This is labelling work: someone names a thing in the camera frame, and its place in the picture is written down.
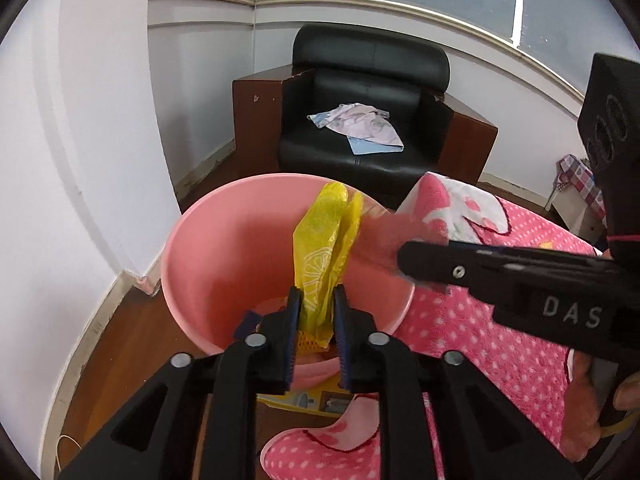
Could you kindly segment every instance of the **screw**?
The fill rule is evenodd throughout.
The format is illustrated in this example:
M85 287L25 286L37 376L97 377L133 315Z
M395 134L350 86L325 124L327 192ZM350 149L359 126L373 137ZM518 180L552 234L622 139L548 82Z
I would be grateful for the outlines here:
M189 354L185 354L184 352L181 352L179 354L174 355L171 358L170 363L171 363L171 366L173 366L174 368L184 368L185 366L191 363L191 356Z
M249 334L244 338L244 342L247 346L251 346L253 348L258 348L258 346L262 346L267 342L267 338L262 334Z
M384 346L389 342L389 336L384 332L373 332L369 334L369 342L375 346Z
M453 269L453 277L456 278L457 280L459 280L460 278L464 278L465 277L465 267L463 267L462 265L458 265L455 269Z
M444 354L444 361L452 366L460 366L462 364L462 361L464 360L465 357L460 352L456 352L455 350L451 350Z

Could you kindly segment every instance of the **armchair cushion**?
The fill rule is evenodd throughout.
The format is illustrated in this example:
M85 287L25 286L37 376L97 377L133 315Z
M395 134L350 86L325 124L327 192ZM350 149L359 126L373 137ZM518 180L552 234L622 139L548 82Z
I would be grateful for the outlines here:
M396 208L424 173L436 169L437 159L428 158L416 146L409 123L393 118L390 122L404 143L404 151L353 155L344 135L300 120L280 137L280 170L341 180Z

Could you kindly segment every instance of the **blue cloth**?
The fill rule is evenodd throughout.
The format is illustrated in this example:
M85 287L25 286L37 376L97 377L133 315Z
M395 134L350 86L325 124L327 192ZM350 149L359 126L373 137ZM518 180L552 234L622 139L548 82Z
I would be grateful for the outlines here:
M380 144L379 142L373 142L372 140L357 139L356 137L348 137L349 144L353 155L368 155L369 153L389 153L389 152L401 152L404 147L402 146L389 146L388 144Z

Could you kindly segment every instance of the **armchair backrest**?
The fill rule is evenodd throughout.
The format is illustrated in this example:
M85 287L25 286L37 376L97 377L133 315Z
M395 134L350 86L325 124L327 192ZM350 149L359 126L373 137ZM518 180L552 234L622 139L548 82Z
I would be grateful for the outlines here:
M303 25L293 65L316 69L313 112L359 102L410 121L422 88L444 93L449 85L449 59L441 46L359 25Z
M360 25L303 25L293 44L293 65L367 73L436 92L449 86L449 59L437 43Z

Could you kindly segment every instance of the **wooden armrest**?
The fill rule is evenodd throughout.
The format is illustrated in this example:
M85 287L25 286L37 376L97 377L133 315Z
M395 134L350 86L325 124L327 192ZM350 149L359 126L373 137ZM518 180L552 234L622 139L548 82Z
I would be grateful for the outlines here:
M299 76L306 72L310 72L311 68L294 67L293 65L279 66L257 72L255 74L246 75L236 81L286 81L292 77Z
M436 99L453 113L438 159L438 173L475 185L494 146L498 128L449 94Z
M284 95L287 88L296 90L298 84L309 81L313 73L311 68L285 65L233 81L235 157L240 177L278 171ZM289 105L295 106L295 99Z

